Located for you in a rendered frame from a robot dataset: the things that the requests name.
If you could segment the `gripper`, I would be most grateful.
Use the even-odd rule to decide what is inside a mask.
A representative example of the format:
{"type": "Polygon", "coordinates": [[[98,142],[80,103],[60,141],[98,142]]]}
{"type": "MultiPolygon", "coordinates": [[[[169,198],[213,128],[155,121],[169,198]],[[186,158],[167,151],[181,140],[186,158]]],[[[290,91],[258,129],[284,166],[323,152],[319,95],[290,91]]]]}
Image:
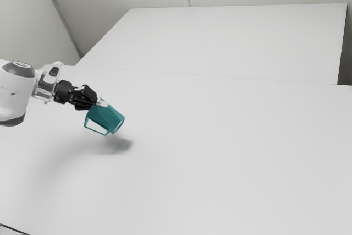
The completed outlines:
{"type": "Polygon", "coordinates": [[[94,105],[108,107],[108,103],[98,97],[97,93],[88,85],[77,88],[66,80],[61,80],[56,85],[53,100],[60,104],[71,103],[76,110],[89,110],[94,105]]]}

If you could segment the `teal faceted mug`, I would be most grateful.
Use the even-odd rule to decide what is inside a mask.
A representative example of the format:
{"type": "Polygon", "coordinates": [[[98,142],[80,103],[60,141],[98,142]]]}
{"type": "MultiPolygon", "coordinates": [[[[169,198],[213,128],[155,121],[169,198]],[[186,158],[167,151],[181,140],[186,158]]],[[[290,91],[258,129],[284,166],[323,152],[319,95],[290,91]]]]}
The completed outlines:
{"type": "Polygon", "coordinates": [[[122,126],[125,117],[103,98],[88,110],[84,127],[101,135],[114,134],[122,126]]]}

